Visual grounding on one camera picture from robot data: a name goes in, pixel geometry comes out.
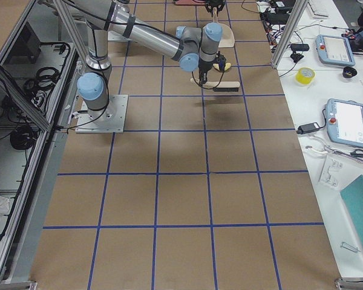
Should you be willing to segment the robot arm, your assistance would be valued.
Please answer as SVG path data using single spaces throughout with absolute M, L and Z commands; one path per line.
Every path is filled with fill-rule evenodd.
M 111 67 L 108 33 L 114 31 L 179 63 L 182 70 L 198 70 L 194 82 L 207 89 L 207 74 L 215 64 L 223 34 L 220 24 L 210 22 L 202 28 L 178 27 L 175 36 L 153 27 L 128 13 L 115 1 L 64 1 L 84 14 L 88 27 L 85 58 L 92 73 L 105 73 Z

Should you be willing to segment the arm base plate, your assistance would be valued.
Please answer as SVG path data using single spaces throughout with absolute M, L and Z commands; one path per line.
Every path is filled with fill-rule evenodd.
M 130 39 L 124 37 L 123 35 L 115 31 L 108 32 L 108 42 L 128 42 L 128 41 L 130 41 Z
M 74 129 L 79 134 L 122 133 L 125 125 L 127 106 L 128 95 L 110 95 L 110 102 L 105 113 L 96 121 L 93 121 L 102 111 L 89 111 L 85 101 L 83 101 L 81 110 L 87 112 L 79 115 L 77 127 Z

